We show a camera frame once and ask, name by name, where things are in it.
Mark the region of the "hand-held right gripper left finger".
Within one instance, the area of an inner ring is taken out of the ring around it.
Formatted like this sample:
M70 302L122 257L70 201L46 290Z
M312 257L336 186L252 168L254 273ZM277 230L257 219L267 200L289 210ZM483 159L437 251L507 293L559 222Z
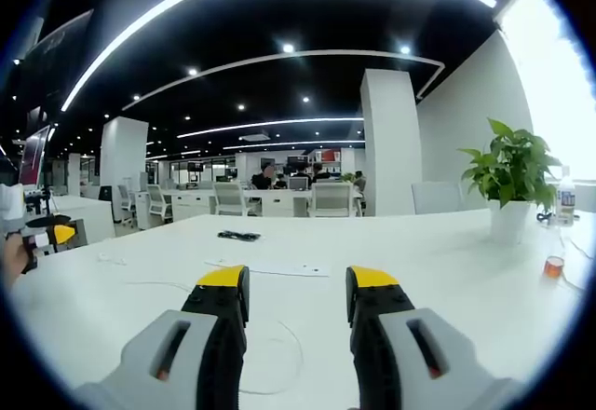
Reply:
M76 390L86 409L237 409L247 349L250 271L220 268L197 281L123 347L104 379Z

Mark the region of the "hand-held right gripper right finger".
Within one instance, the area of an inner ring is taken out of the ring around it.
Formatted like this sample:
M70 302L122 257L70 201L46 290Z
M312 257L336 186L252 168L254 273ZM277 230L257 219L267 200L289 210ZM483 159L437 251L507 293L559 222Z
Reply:
M417 308L382 270L345 272L350 351L362 409L506 409L520 383L493 376L473 342L429 308Z

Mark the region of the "person's left hand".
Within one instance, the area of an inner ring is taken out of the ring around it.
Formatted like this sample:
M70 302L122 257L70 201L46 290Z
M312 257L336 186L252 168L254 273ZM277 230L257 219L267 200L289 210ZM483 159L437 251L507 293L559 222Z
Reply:
M4 284L10 289L29 261L29 255L24 246L21 234L14 233L6 237L3 256L2 271Z

